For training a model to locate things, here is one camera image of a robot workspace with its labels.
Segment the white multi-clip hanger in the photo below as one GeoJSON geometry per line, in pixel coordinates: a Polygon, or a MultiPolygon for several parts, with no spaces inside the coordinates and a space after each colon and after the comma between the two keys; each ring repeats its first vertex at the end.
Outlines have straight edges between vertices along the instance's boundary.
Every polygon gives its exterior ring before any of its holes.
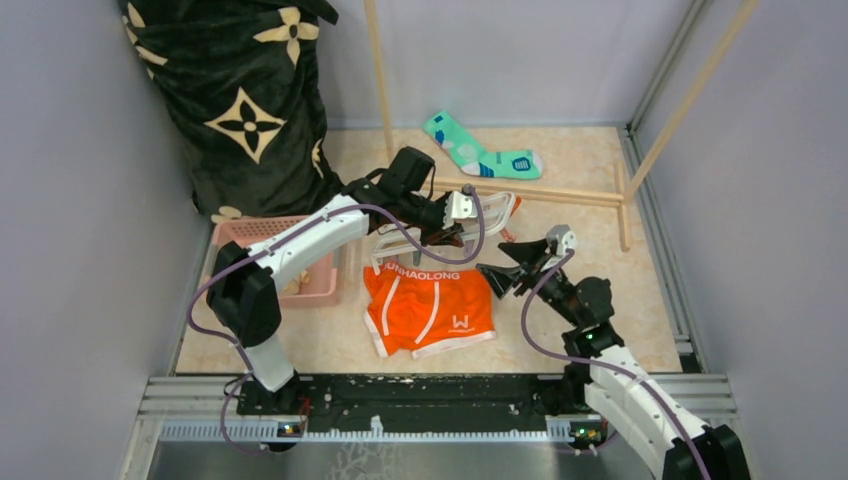
{"type": "MultiPolygon", "coordinates": [[[[484,218],[485,237],[500,234],[500,231],[504,227],[507,227],[510,220],[509,214],[516,196],[513,192],[499,192],[480,199],[484,218]]],[[[480,228],[478,217],[476,220],[460,221],[451,227],[445,228],[447,230],[446,234],[430,237],[422,236],[420,228],[404,223],[401,226],[422,246],[454,246],[462,248],[465,256],[470,255],[479,242],[480,228]]],[[[375,267],[381,266],[388,260],[397,260],[402,254],[419,252],[401,233],[401,229],[396,226],[381,227],[377,233],[380,235],[380,238],[377,240],[371,254],[371,262],[375,267]]]]}

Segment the orange underwear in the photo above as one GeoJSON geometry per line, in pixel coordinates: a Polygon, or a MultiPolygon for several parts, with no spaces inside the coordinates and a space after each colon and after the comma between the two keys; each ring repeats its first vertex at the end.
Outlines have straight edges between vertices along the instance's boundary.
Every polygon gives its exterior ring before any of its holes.
{"type": "Polygon", "coordinates": [[[377,355],[414,359],[497,338],[492,292],[477,270],[426,271],[389,262],[363,269],[363,318],[377,355]]]}

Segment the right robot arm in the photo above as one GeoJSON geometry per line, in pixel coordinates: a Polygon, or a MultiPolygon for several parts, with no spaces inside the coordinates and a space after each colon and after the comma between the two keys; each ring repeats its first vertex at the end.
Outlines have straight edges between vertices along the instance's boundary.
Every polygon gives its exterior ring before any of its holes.
{"type": "Polygon", "coordinates": [[[571,282],[563,268],[575,251],[560,240],[501,243],[511,267],[477,264],[497,298],[524,297],[520,326],[537,352],[547,349],[529,334],[528,313],[539,299],[565,319],[567,365],[563,398],[576,412],[608,420],[657,479],[749,479],[739,436],[728,425],[710,426],[668,394],[639,364],[611,319],[612,287],[595,276],[571,282]]]}

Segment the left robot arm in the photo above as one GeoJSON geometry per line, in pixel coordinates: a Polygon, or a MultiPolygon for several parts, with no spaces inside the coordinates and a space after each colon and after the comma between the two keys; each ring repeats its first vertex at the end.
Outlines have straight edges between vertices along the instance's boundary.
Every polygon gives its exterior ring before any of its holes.
{"type": "Polygon", "coordinates": [[[465,185],[437,199],[421,195],[434,160],[413,147],[398,151],[388,167],[344,186],[327,205],[295,226],[246,248],[235,242],[217,253],[211,279],[201,288],[218,321],[229,330],[260,399],[277,414],[300,399],[296,370],[276,334],[279,293],[302,271],[338,248],[393,224],[411,245],[462,245],[462,221],[485,225],[476,190],[465,185]]]}

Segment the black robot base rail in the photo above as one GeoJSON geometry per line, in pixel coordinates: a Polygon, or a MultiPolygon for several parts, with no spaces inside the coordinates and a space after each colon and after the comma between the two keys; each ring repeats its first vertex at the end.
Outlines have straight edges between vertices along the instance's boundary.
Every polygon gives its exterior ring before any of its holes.
{"type": "Polygon", "coordinates": [[[577,404],[560,374],[299,374],[270,393],[248,380],[236,390],[243,416],[292,415],[310,433],[551,433],[601,442],[607,420],[577,404]]]}

